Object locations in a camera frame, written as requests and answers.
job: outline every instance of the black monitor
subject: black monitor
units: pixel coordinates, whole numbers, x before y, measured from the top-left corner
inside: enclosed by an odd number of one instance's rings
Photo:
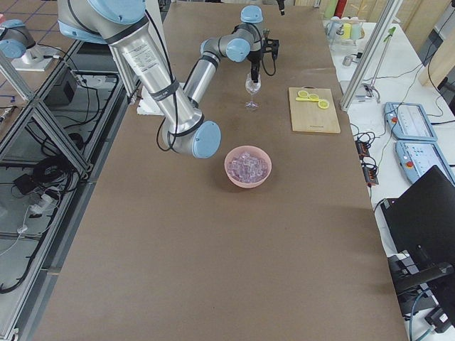
[[[437,166],[383,211],[397,251],[407,250],[421,272],[435,264],[455,266],[455,187]],[[455,274],[427,284],[455,325]]]

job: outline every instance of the bowl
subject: bowl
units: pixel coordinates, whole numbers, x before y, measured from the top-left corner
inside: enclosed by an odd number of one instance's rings
[[[243,183],[242,181],[239,181],[238,179],[234,178],[231,174],[229,174],[229,164],[234,158],[240,157],[243,153],[249,153],[252,157],[255,158],[261,158],[265,161],[267,164],[267,174],[265,177],[263,177],[261,180],[255,182],[255,183]],[[272,172],[272,160],[270,160],[270,157],[267,155],[265,151],[263,151],[260,148],[254,147],[254,146],[240,146],[237,148],[234,148],[231,150],[229,153],[227,153],[225,157],[225,172],[229,180],[232,181],[232,183],[236,184],[237,186],[241,188],[254,188],[259,186],[261,183],[263,183],[270,175],[270,172]]]

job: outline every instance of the cutting board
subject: cutting board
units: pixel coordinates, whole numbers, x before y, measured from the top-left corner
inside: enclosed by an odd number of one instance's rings
[[[306,90],[311,94],[317,94],[319,98],[327,99],[330,106],[328,109],[321,109],[318,107],[317,102],[296,101],[299,90]],[[329,134],[338,134],[341,132],[330,89],[290,87],[289,104],[293,131]]]

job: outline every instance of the champagne flute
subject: champagne flute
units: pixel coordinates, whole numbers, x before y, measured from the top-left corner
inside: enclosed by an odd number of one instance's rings
[[[258,103],[256,103],[253,100],[253,96],[259,92],[259,89],[261,88],[261,75],[257,76],[257,83],[254,83],[253,80],[251,79],[251,73],[248,73],[247,75],[247,80],[245,81],[245,89],[247,92],[250,94],[250,101],[245,104],[245,106],[253,111],[259,108]]]

